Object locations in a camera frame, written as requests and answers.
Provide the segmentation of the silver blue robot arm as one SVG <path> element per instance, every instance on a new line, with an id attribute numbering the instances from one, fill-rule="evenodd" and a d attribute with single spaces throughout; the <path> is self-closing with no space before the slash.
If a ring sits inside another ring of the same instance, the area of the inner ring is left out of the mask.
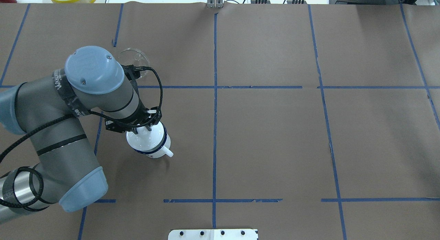
<path id="1" fill-rule="evenodd" d="M 71 54 L 51 76 L 1 93 L 1 124 L 22 137 L 1 160 L 30 139 L 40 162 L 1 177 L 1 223 L 59 204 L 74 212 L 101 199 L 108 183 L 79 121 L 96 115 L 106 129 L 137 132 L 159 123 L 162 101 L 147 108 L 136 80 L 148 66 L 121 65 L 106 49 L 86 46 Z"/>

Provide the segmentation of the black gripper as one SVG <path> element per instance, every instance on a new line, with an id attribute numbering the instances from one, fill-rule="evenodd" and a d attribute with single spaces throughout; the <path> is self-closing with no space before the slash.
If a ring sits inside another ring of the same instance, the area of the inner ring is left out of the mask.
<path id="1" fill-rule="evenodd" d="M 152 131 L 152 126 L 159 124 L 161 120 L 162 112 L 158 107 L 148 109 L 146 107 L 140 107 L 136 109 L 135 113 L 128 118 L 123 119 L 108 119 L 105 118 L 105 129 L 112 132 L 125 133 L 132 131 L 133 134 L 138 134 L 136 127 L 131 126 L 145 126 L 148 131 Z"/>

